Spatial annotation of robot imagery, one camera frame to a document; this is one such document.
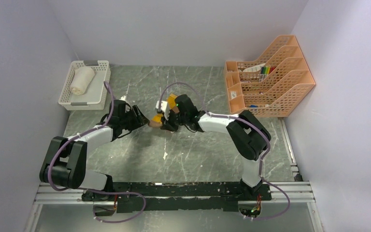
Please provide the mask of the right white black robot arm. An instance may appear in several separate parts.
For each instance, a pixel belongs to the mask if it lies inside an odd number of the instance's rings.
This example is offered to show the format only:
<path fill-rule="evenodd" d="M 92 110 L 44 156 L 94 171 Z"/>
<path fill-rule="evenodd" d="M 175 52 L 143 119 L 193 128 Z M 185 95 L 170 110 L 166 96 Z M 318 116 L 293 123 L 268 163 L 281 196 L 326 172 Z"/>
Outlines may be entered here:
<path fill-rule="evenodd" d="M 198 110 L 186 95 L 171 94 L 166 101 L 156 102 L 157 114 L 152 123 L 175 132 L 180 126 L 191 132 L 218 132 L 228 135 L 243 157 L 242 196 L 253 200 L 260 193 L 262 161 L 271 135 L 259 120 L 247 110 L 234 115 L 214 114 Z"/>

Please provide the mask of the orange file organizer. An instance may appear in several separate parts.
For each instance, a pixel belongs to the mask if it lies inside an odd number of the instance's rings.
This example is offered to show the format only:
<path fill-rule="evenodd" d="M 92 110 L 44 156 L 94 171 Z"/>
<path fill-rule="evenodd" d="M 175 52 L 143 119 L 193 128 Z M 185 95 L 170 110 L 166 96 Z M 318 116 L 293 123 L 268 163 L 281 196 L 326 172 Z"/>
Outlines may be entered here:
<path fill-rule="evenodd" d="M 265 63 L 276 68 L 263 80 L 245 68 Z M 230 113 L 287 117 L 316 85 L 295 35 L 279 35 L 254 61 L 226 61 L 224 79 Z"/>

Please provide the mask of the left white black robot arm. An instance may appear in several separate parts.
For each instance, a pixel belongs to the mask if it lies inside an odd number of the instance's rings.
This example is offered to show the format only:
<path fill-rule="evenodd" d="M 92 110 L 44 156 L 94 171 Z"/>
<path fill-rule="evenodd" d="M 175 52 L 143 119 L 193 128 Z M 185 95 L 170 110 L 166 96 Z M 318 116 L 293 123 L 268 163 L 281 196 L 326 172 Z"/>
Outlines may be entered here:
<path fill-rule="evenodd" d="M 110 200 L 114 196 L 112 177 L 87 169 L 87 155 L 148 123 L 149 119 L 138 106 L 131 106 L 124 100 L 112 101 L 109 112 L 93 128 L 75 136 L 56 136 L 51 140 L 39 173 L 40 180 L 60 191 L 94 189 L 102 201 Z"/>

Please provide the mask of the brown yellow towel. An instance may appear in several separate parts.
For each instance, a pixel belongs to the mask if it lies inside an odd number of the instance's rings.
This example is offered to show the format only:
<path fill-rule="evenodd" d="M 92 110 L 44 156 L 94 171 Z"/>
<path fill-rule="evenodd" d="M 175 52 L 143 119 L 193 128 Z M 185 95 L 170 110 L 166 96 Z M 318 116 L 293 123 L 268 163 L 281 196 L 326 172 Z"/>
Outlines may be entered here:
<path fill-rule="evenodd" d="M 157 114 L 149 121 L 149 127 L 171 132 L 176 132 L 178 130 L 179 123 L 177 116 L 180 111 L 175 102 L 176 98 L 177 95 L 170 94 L 166 101 L 157 101 Z"/>

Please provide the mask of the cream white towel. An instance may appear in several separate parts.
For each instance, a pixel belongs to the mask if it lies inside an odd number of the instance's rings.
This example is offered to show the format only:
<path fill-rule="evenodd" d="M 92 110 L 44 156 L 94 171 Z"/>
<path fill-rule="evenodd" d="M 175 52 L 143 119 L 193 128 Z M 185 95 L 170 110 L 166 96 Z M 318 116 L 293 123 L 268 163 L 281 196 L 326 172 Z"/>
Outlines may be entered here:
<path fill-rule="evenodd" d="M 75 70 L 70 91 L 74 95 L 83 95 L 87 87 L 95 76 L 95 71 L 91 67 L 80 67 Z"/>

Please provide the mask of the white plastic basket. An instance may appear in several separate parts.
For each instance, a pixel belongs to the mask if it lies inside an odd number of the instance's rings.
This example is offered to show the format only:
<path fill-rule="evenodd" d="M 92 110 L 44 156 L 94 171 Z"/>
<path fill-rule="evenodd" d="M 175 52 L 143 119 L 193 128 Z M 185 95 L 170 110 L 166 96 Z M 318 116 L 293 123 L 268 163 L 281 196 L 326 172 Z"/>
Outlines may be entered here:
<path fill-rule="evenodd" d="M 77 60 L 70 64 L 58 104 L 68 111 L 102 110 L 111 76 L 107 60 Z"/>

